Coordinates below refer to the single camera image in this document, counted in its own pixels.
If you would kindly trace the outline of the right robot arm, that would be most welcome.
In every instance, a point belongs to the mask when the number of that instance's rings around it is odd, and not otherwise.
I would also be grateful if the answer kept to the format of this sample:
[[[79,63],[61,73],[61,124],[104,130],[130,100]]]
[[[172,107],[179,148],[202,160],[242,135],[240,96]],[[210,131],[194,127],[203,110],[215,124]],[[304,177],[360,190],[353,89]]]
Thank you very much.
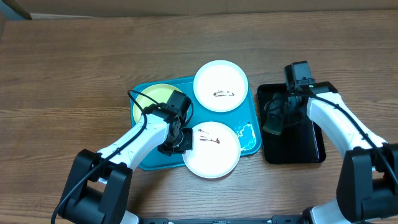
[[[263,129],[282,134],[303,119],[315,123],[343,158],[336,198],[307,208],[298,223],[369,223],[397,215],[397,145],[368,129],[330,82],[316,82],[308,62],[284,68],[286,93],[265,105]]]

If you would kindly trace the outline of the white plate with blue rim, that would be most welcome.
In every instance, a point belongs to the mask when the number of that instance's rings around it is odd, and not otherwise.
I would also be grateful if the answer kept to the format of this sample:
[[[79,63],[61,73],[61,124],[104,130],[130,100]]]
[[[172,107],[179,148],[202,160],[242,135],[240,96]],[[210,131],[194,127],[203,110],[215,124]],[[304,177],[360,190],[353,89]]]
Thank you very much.
[[[214,60],[204,64],[193,80],[198,102],[214,112],[229,112],[239,107],[249,89],[245,72],[233,62]]]

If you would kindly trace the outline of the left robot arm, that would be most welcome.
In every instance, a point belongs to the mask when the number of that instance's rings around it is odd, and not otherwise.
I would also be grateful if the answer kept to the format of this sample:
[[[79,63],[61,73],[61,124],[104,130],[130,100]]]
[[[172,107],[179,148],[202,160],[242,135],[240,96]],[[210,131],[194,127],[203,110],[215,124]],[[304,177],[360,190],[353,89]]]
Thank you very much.
[[[117,141],[76,155],[51,223],[57,217],[72,223],[142,223],[127,210],[132,173],[153,149],[166,156],[192,149],[193,131],[187,124],[193,103],[173,91],[165,103],[153,101],[139,110],[139,122]]]

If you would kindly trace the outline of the green and yellow sponge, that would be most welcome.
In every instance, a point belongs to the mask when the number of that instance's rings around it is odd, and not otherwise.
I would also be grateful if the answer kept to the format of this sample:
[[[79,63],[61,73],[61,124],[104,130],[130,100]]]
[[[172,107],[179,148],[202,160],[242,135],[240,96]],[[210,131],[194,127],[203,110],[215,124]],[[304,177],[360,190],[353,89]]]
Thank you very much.
[[[283,119],[276,116],[268,116],[266,118],[265,124],[262,127],[262,130],[270,134],[280,135],[283,129],[283,125]]]

